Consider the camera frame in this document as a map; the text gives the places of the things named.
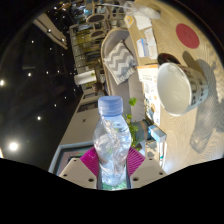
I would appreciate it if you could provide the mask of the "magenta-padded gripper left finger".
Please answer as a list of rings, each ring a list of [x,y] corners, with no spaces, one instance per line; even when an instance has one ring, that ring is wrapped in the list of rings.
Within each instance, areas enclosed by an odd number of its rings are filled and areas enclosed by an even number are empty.
[[[80,158],[72,158],[60,177],[84,188],[96,189],[99,162],[95,148],[89,149]]]

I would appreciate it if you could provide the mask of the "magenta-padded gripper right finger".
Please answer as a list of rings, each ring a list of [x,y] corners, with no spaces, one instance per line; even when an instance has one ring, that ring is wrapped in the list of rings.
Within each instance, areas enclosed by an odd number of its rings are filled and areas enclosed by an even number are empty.
[[[140,188],[166,176],[159,163],[131,148],[126,159],[127,188]]]

